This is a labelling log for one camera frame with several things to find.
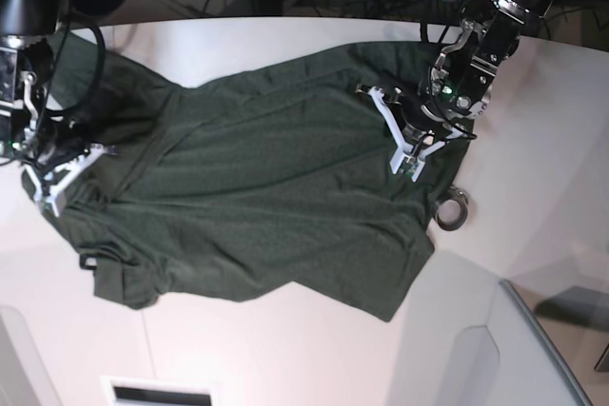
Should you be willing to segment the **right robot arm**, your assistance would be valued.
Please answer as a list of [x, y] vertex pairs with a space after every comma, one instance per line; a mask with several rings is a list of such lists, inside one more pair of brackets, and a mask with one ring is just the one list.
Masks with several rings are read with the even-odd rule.
[[[85, 96], [61, 109], [48, 106], [63, 51], [51, 48], [55, 33], [65, 43], [82, 25], [96, 43], [96, 64]], [[105, 38], [73, 0], [1, 0], [1, 164], [18, 163], [34, 187], [39, 210], [61, 215], [66, 193], [112, 146], [93, 142], [73, 116], [91, 102], [106, 61]]]

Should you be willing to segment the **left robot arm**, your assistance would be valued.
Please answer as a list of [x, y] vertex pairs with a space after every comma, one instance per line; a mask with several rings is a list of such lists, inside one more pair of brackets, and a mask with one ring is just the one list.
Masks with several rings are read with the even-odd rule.
[[[434, 0], [425, 0], [430, 9]], [[416, 88], [358, 85], [383, 116], [396, 145], [389, 166], [418, 180], [429, 156], [454, 141], [473, 141], [465, 121], [482, 115], [500, 64], [518, 49], [530, 16], [543, 18], [553, 0], [468, 0], [457, 40], [440, 48]]]

